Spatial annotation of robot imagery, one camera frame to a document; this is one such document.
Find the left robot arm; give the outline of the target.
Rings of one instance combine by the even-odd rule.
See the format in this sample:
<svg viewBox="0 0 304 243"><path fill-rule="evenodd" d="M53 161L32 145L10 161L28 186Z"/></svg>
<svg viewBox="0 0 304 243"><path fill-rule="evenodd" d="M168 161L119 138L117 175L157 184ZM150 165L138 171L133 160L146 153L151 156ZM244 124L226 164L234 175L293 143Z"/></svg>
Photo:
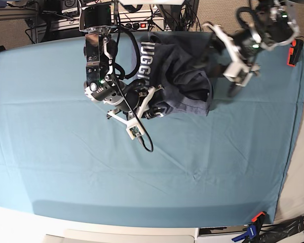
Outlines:
<svg viewBox="0 0 304 243"><path fill-rule="evenodd" d="M259 1L255 8L249 1L249 6L236 10L236 19L242 30L232 35L211 22L203 27L215 34L231 58L223 75L243 87L260 69L256 64L258 54L291 44L299 34L299 26L290 1Z"/></svg>

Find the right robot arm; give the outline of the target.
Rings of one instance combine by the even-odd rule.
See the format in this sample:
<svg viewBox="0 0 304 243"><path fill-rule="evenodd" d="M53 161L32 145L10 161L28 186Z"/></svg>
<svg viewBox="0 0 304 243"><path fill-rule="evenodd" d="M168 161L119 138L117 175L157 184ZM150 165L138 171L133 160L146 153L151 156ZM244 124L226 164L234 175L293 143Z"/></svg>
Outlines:
<svg viewBox="0 0 304 243"><path fill-rule="evenodd" d="M87 60L84 93L92 101L104 102L115 107L107 118L123 123L133 119L162 117L159 108L154 108L151 99L162 86L148 87L146 77L139 73L142 61L152 62L154 43L139 45L126 27L121 25L118 1L88 5L80 1L80 31L85 33L84 54ZM111 38L110 31L116 28L132 41L136 65L131 73L116 63L118 40Z"/></svg>

